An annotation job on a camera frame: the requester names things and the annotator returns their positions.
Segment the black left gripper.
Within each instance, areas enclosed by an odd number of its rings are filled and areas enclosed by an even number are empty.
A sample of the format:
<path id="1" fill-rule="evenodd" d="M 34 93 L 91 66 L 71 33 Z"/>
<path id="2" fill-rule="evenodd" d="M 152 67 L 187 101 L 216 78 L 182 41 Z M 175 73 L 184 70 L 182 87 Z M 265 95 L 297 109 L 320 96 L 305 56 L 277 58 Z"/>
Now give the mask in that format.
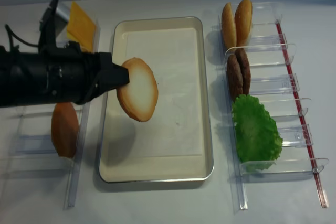
<path id="1" fill-rule="evenodd" d="M 65 101 L 85 104 L 129 83 L 128 69 L 113 63 L 110 52 L 83 52 L 70 41 L 65 57 Z"/>

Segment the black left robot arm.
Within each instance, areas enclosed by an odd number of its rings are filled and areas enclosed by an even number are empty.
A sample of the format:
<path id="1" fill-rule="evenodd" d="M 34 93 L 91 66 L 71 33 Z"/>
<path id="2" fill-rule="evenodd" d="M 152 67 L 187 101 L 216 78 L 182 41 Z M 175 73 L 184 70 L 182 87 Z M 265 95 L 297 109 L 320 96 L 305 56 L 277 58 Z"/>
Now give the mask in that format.
<path id="1" fill-rule="evenodd" d="M 129 83 L 109 52 L 83 52 L 77 42 L 38 53 L 1 47 L 1 107 L 72 102 L 83 105 Z"/>

